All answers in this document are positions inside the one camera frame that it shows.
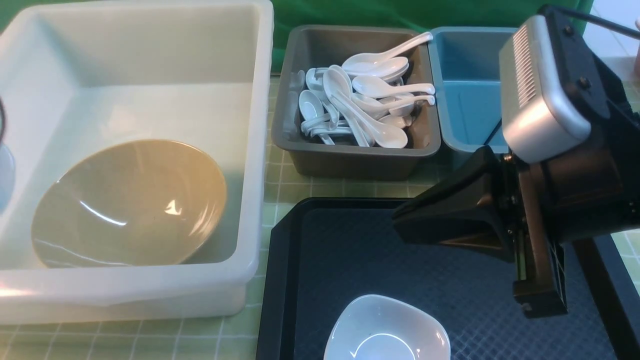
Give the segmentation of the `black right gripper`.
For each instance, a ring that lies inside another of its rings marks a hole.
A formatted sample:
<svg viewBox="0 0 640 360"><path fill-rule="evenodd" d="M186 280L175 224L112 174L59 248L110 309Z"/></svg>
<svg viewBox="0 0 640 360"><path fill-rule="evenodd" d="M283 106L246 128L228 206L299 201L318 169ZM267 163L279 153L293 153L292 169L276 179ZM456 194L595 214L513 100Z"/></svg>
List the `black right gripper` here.
<svg viewBox="0 0 640 360"><path fill-rule="evenodd" d="M407 244L466 249L512 263L514 300L528 319L569 313L564 242L639 228L639 114L622 80L599 64L608 118L588 139L546 161L519 162L526 239L509 234L515 184L507 164L481 146L444 180L396 208Z"/></svg>

